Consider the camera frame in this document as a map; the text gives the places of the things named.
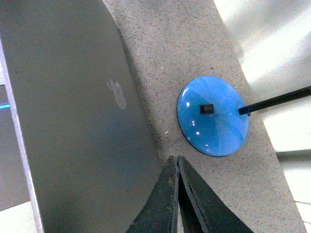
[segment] laptop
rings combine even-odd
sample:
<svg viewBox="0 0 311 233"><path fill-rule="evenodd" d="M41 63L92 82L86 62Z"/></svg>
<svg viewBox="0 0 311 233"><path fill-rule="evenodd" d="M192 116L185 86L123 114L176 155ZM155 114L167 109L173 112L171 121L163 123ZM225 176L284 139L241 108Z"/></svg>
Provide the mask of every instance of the laptop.
<svg viewBox="0 0 311 233"><path fill-rule="evenodd" d="M161 162L109 11L4 1L0 39L38 232L126 231Z"/></svg>

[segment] black square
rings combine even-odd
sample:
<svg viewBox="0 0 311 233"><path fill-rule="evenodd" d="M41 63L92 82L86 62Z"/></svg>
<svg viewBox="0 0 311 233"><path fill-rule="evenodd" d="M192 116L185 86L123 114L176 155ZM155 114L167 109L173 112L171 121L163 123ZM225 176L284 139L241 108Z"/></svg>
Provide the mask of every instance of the black square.
<svg viewBox="0 0 311 233"><path fill-rule="evenodd" d="M202 105L200 105L200 113L201 114L213 114L214 113L214 105L213 104L202 104Z"/></svg>

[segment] apple logo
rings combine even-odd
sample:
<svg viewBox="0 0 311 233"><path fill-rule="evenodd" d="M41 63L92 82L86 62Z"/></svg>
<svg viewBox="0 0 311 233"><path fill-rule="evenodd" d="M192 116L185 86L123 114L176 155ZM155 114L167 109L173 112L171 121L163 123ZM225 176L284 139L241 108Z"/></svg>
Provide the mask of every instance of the apple logo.
<svg viewBox="0 0 311 233"><path fill-rule="evenodd" d="M110 91L112 91L118 106L124 110L126 108L126 101L120 84L117 81L113 82L111 78L109 78L109 82L106 81L106 83Z"/></svg>

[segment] speckled countertop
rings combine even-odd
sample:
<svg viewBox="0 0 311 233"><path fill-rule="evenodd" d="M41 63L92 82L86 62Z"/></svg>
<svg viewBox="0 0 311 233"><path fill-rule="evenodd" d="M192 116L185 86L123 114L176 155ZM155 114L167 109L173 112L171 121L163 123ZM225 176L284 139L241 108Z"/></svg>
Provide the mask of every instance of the speckled countertop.
<svg viewBox="0 0 311 233"><path fill-rule="evenodd" d="M182 88L218 76L253 97L211 0L104 0L114 17L160 158L184 155L224 203L256 233L306 232L258 113L237 152L213 158L183 137L176 117Z"/></svg>

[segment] blue dome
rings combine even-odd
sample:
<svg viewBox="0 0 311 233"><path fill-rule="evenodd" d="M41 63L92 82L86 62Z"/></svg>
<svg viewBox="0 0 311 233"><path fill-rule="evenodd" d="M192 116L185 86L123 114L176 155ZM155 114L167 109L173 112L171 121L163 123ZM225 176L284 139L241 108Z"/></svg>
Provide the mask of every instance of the blue dome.
<svg viewBox="0 0 311 233"><path fill-rule="evenodd" d="M201 114L200 105L213 104L213 114ZM238 109L244 101L232 85L203 76L188 83L178 98L177 116L187 140L200 152L225 156L236 152L245 142L249 117Z"/></svg>

